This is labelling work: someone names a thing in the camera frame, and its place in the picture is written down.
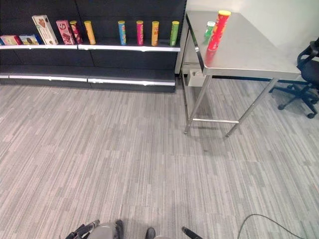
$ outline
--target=chair base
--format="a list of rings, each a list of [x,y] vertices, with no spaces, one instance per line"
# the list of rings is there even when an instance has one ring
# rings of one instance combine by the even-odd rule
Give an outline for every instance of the chair base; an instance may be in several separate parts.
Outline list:
[[[316,104],[319,101],[319,98],[317,96],[313,95],[312,93],[308,92],[308,90],[310,88],[311,88],[310,86],[305,86],[304,88],[301,89],[295,84],[288,85],[287,88],[275,86],[274,88],[271,89],[270,93],[274,89],[276,89],[276,90],[283,91],[283,92],[286,92],[286,93],[289,93],[289,94],[292,94],[295,96],[292,99],[290,99],[287,103],[285,103],[283,105],[279,105],[278,106],[279,110],[283,110],[288,104],[290,104],[291,102],[293,102],[296,99],[303,100],[303,102],[305,102],[305,104],[313,112],[313,113],[310,113],[307,115],[308,118],[312,119],[317,114],[317,111],[314,107],[314,104]]]

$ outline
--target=black office chair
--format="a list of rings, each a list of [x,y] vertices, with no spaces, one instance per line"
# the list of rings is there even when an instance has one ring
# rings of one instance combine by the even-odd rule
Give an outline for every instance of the black office chair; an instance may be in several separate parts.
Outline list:
[[[289,85],[287,86],[287,88],[275,86],[270,91],[272,92],[274,89],[276,89],[295,95],[295,97],[293,97],[284,105],[279,105],[279,110],[283,110],[295,99],[302,99],[306,103],[306,105],[313,111],[313,113],[308,114],[307,117],[312,119],[317,114],[314,104],[319,101],[319,98],[312,92],[308,91],[310,88],[317,88],[317,90],[319,90],[319,62],[313,60],[314,57],[319,57],[319,38],[316,41],[311,41],[306,50],[300,53],[297,58],[297,67],[301,71],[301,76],[309,84],[302,89],[296,84]]]

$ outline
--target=white box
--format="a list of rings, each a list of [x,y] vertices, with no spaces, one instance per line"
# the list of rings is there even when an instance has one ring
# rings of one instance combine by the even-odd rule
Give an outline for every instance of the white box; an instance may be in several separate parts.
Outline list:
[[[205,76],[200,69],[190,69],[188,78],[188,86],[202,87],[205,81]]]
[[[49,22],[47,15],[34,15],[32,16],[32,20],[38,29],[40,36],[44,44],[46,45],[57,45],[59,44],[58,40],[55,37],[52,26]]]

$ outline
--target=white shelf edge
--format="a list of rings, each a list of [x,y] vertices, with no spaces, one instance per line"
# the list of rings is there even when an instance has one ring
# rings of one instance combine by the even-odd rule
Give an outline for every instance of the white shelf edge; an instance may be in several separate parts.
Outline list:
[[[49,81],[81,81],[87,82],[87,78],[78,78],[78,77],[59,77],[59,76],[31,76],[31,75],[9,75],[10,79],[40,79],[40,80],[49,80]]]
[[[0,50],[9,49],[78,49],[78,45],[6,45],[0,46]]]
[[[180,47],[170,46],[120,46],[120,45],[83,45],[79,44],[80,50],[124,50],[124,51],[168,51],[180,52]]]
[[[142,86],[175,86],[175,82],[156,82],[156,81],[126,81],[111,79],[88,78],[89,83],[110,83],[110,84],[129,84]]]
[[[156,82],[156,81],[130,81],[130,80],[112,80],[98,78],[78,78],[78,77],[57,77],[57,76],[39,76],[39,75],[0,75],[5,79],[36,79],[36,80],[58,80],[58,81],[78,81],[89,83],[109,83],[109,84],[127,84],[141,86],[175,86],[175,82]]]
[[[161,51],[180,52],[180,47],[171,46],[120,46],[120,45],[6,45],[0,50],[10,49],[79,49],[79,50],[123,50],[123,51]]]

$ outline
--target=red pringles can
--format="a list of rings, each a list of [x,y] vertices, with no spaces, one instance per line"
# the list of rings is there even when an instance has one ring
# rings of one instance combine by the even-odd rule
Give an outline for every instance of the red pringles can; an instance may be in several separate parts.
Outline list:
[[[228,17],[230,16],[231,12],[226,10],[220,10],[218,11],[218,17],[216,20],[216,24],[213,30],[213,35],[210,39],[208,50],[215,51],[218,48],[218,45],[220,43],[220,39],[224,33],[226,22],[228,20]]]
[[[78,24],[76,23],[76,21],[70,21],[70,25],[71,25],[72,31],[74,33],[76,42],[78,44],[82,44],[83,40],[82,40],[80,31],[79,31],[79,28],[78,28]]]
[[[137,32],[137,39],[138,45],[143,46],[143,21],[136,21],[136,32]]]

